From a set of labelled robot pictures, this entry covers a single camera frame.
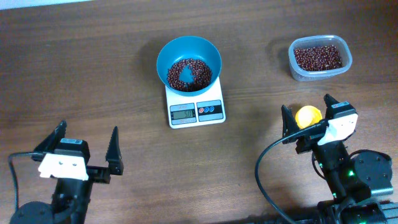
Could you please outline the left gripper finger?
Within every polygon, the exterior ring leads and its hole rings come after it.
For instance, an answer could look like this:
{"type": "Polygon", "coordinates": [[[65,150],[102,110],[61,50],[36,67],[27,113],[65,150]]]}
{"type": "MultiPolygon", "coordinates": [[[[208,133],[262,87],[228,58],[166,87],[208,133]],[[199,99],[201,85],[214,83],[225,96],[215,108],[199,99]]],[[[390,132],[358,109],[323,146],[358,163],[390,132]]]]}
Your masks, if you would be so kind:
{"type": "Polygon", "coordinates": [[[123,175],[124,164],[119,148],[119,129],[117,126],[113,129],[105,159],[108,162],[111,175],[123,175]]]}
{"type": "Polygon", "coordinates": [[[67,122],[61,120],[59,125],[38,146],[35,147],[31,158],[33,161],[42,162],[48,153],[64,156],[78,156],[84,158],[85,164],[90,159],[88,143],[81,139],[66,138],[67,122]]]}

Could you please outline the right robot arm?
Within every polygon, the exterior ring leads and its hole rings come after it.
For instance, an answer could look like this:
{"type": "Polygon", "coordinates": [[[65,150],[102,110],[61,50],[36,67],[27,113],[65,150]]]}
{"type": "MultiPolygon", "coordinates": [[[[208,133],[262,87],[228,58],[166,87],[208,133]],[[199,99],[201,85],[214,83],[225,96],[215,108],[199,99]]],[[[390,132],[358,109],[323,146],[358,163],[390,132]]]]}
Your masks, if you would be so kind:
{"type": "Polygon", "coordinates": [[[329,94],[323,99],[325,117],[303,129],[292,111],[281,107],[283,143],[294,142],[299,154],[312,152],[333,196],[298,223],[397,223],[397,204],[382,201],[394,192],[391,157],[369,149],[348,153],[344,142],[355,132],[356,109],[329,94]]]}

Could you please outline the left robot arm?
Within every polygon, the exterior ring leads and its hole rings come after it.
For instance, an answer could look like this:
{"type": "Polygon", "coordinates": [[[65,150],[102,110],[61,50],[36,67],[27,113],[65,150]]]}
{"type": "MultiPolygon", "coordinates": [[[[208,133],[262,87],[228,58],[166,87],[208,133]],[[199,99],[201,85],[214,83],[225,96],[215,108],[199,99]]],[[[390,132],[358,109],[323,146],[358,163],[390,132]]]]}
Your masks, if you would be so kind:
{"type": "Polygon", "coordinates": [[[88,143],[82,139],[66,138],[66,130],[67,122],[62,120],[33,151],[8,156],[15,201],[11,223],[84,223],[93,185],[109,184],[113,175],[123,175],[118,127],[114,127],[109,141],[106,167],[89,166],[88,143]],[[40,163],[38,171],[41,178],[57,180],[50,203],[33,201],[19,205],[19,185],[12,160],[24,156],[40,163]]]}

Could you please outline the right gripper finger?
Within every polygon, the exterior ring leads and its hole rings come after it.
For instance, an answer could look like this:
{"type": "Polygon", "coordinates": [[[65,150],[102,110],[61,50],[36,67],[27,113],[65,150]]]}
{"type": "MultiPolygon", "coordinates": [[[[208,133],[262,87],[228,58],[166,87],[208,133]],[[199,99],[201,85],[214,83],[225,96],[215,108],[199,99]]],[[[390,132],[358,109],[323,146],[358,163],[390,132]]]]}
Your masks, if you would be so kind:
{"type": "Polygon", "coordinates": [[[288,109],[285,105],[282,105],[281,113],[283,121],[282,137],[286,138],[290,136],[291,139],[297,139],[297,133],[300,131],[300,128],[293,117],[292,110],[288,109]]]}
{"type": "Polygon", "coordinates": [[[327,121],[357,113],[356,109],[348,101],[339,102],[329,94],[326,94],[323,99],[326,104],[325,119],[327,121]]]}

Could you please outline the yellow measuring scoop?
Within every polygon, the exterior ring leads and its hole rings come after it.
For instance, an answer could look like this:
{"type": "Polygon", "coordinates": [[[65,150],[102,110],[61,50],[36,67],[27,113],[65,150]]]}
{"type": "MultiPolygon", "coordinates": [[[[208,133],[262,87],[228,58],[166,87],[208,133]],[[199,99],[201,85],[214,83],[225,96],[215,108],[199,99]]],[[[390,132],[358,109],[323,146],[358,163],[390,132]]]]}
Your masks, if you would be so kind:
{"type": "Polygon", "coordinates": [[[304,106],[295,114],[295,121],[300,129],[318,123],[322,118],[321,111],[314,106],[304,106]]]}

